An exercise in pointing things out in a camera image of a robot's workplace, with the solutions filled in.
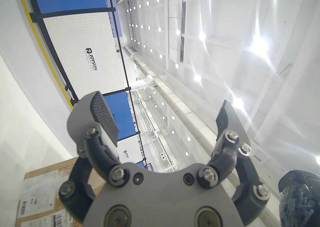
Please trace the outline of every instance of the ceiling beam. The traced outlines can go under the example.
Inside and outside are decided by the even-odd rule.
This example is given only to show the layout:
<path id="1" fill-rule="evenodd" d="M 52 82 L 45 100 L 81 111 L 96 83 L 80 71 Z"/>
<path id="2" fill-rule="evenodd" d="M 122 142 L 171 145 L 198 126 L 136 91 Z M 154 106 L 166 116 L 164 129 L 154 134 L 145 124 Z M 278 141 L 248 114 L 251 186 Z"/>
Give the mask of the ceiling beam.
<path id="1" fill-rule="evenodd" d="M 314 53 L 317 51 L 316 46 L 320 42 L 319 35 L 320 24 L 320 0 L 318 1 L 311 25 L 297 56 L 296 62 L 293 65 L 290 74 L 285 81 L 279 95 L 273 103 L 268 115 L 260 126 L 254 141 L 260 144 L 263 139 L 268 138 L 273 126 L 285 114 L 290 102 L 292 101 L 292 94 L 303 80 L 305 72 L 310 67 Z"/>
<path id="2" fill-rule="evenodd" d="M 266 78 L 265 84 L 264 84 L 264 86 L 263 86 L 263 88 L 257 98 L 255 106 L 253 107 L 253 109 L 250 113 L 249 119 L 248 119 L 246 125 L 244 126 L 244 129 L 246 131 L 249 129 L 249 127 L 252 123 L 252 120 L 256 116 L 256 114 L 261 106 L 261 103 L 264 100 L 266 93 L 268 92 L 269 87 L 273 81 L 273 78 L 277 72 L 277 69 L 280 65 L 282 57 L 287 49 L 287 46 L 288 46 L 289 41 L 291 39 L 292 32 L 293 32 L 293 30 L 295 28 L 295 24 L 297 22 L 297 18 L 298 18 L 299 12 L 300 12 L 302 2 L 303 2 L 303 0 L 295 0 L 295 2 L 294 2 L 293 9 L 292 9 L 292 12 L 290 15 L 290 20 L 287 23 L 287 29 L 285 30 L 285 32 L 283 34 L 282 41 L 280 42 L 280 45 L 279 45 L 279 49 L 276 52 L 276 57 L 275 57 L 274 61 L 272 62 L 273 66 L 270 68 L 270 71 L 268 73 L 269 77 Z"/>

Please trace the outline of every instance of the black metal frame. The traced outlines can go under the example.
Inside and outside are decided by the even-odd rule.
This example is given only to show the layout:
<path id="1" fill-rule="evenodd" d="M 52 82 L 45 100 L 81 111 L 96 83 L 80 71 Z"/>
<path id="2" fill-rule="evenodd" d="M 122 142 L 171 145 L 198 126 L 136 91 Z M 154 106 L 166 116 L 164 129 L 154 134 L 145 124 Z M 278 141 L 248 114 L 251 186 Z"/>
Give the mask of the black metal frame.
<path id="1" fill-rule="evenodd" d="M 126 71 L 126 66 L 125 66 L 125 62 L 124 62 L 124 58 L 123 58 L 123 53 L 122 53 L 122 49 L 121 49 L 121 43 L 120 43 L 120 38 L 119 38 L 119 32 L 118 32 L 118 28 L 117 28 L 117 23 L 116 23 L 116 17 L 115 17 L 115 7 L 113 7 L 113 2 L 112 0 L 110 0 L 110 4 L 111 7 L 105 7 L 105 8 L 93 8 L 93 9 L 79 9 L 79 10 L 69 10 L 69 11 L 60 11 L 60 12 L 53 12 L 53 13 L 41 13 L 40 8 L 39 8 L 39 4 L 37 2 L 37 0 L 30 0 L 31 2 L 31 6 L 33 9 L 33 13 L 30 13 L 30 17 L 32 19 L 32 21 L 34 23 L 37 23 L 39 26 L 39 29 L 42 33 L 43 39 L 46 42 L 48 49 L 58 67 L 58 70 L 60 71 L 66 86 L 65 86 L 65 90 L 70 90 L 71 94 L 72 94 L 72 98 L 70 100 L 70 102 L 72 103 L 72 105 L 76 104 L 79 101 L 79 98 L 75 92 L 75 90 L 73 89 L 71 82 L 62 66 L 62 63 L 57 55 L 57 52 L 55 50 L 55 47 L 50 39 L 49 33 L 47 31 L 46 25 L 44 23 L 44 18 L 48 18 L 48 17 L 56 17 L 56 16 L 64 16 L 64 15 L 72 15 L 72 14 L 86 14 L 86 13 L 98 13 L 98 12 L 112 12 L 112 17 L 113 17 L 113 22 L 114 22 L 114 26 L 115 26 L 115 32 L 117 35 L 117 39 L 118 39 L 118 44 L 119 44 L 119 50 L 120 50 L 120 54 L 121 54 L 121 60 L 122 60 L 122 65 L 123 65 L 123 70 L 124 70 L 124 74 L 125 74 L 125 78 L 126 78 L 126 82 L 127 82 L 127 88 L 122 89 L 122 90 L 117 90 L 114 92 L 110 92 L 110 93 L 106 93 L 103 95 L 110 95 L 110 94 L 116 94 L 116 93 L 121 93 L 121 92 L 125 92 L 125 91 L 129 91 L 129 96 L 130 96 L 130 100 L 131 100 L 131 104 L 133 105 L 133 100 L 132 100 L 132 95 L 131 95 L 131 87 L 129 86 L 129 81 L 128 81 L 128 76 L 127 76 L 127 71 Z M 138 127 L 138 122 L 137 122 L 137 117 L 136 117 L 136 112 L 135 112 L 135 108 L 133 108 L 133 114 L 134 114 L 134 118 L 137 124 L 137 132 L 131 136 L 128 136 L 126 138 L 132 137 L 134 135 L 139 135 L 139 139 L 141 141 L 141 136 L 140 136 L 140 131 L 139 131 L 139 127 Z M 147 162 L 146 162 L 146 158 L 145 158 L 145 154 L 144 154 L 144 150 L 143 150 L 143 146 L 142 146 L 142 152 L 143 152 L 143 161 L 145 162 L 145 166 L 147 166 Z"/>

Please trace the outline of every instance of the bright light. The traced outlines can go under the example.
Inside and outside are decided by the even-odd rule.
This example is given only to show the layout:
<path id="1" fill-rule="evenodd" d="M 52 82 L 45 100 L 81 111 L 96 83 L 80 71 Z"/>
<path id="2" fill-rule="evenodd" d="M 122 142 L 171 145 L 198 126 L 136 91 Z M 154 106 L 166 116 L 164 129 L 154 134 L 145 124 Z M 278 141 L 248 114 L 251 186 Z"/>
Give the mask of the bright light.
<path id="1" fill-rule="evenodd" d="M 233 106 L 234 106 L 235 108 L 241 109 L 241 108 L 243 108 L 243 101 L 242 101 L 241 99 L 235 97 L 235 98 L 233 99 Z"/>
<path id="2" fill-rule="evenodd" d="M 201 32 L 199 33 L 199 39 L 202 40 L 202 41 L 204 41 L 205 38 L 206 38 L 205 33 L 204 33 L 203 31 L 201 31 Z"/>
<path id="3" fill-rule="evenodd" d="M 194 75 L 194 80 L 195 80 L 196 82 L 200 82 L 200 81 L 201 81 L 201 76 L 195 74 L 195 75 Z"/>
<path id="4" fill-rule="evenodd" d="M 266 41 L 258 35 L 253 39 L 251 49 L 255 54 L 264 57 L 267 53 L 268 45 Z"/>

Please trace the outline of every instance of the barcode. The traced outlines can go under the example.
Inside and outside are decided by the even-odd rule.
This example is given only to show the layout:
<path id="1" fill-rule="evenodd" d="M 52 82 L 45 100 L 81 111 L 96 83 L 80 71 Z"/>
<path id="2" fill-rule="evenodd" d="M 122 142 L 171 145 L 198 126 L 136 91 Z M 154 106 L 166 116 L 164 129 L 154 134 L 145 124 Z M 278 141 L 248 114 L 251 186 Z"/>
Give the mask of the barcode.
<path id="1" fill-rule="evenodd" d="M 27 202 L 24 201 L 22 203 L 22 208 L 21 208 L 21 215 L 24 215 L 25 211 L 26 211 L 26 206 L 27 206 Z"/>
<path id="2" fill-rule="evenodd" d="M 54 227 L 62 227 L 62 214 L 53 216 L 53 225 Z"/>

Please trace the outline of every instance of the white label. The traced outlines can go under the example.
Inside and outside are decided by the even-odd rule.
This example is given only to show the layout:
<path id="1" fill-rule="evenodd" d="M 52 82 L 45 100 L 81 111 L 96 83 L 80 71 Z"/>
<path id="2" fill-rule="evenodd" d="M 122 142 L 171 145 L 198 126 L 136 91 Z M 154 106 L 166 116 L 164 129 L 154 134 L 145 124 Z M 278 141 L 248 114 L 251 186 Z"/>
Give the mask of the white label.
<path id="1" fill-rule="evenodd" d="M 21 227 L 72 227 L 73 218 L 65 210 L 60 210 L 40 219 L 24 221 Z"/>
<path id="2" fill-rule="evenodd" d="M 68 177 L 59 177 L 58 170 L 23 181 L 17 218 L 52 210 L 57 188 Z"/>

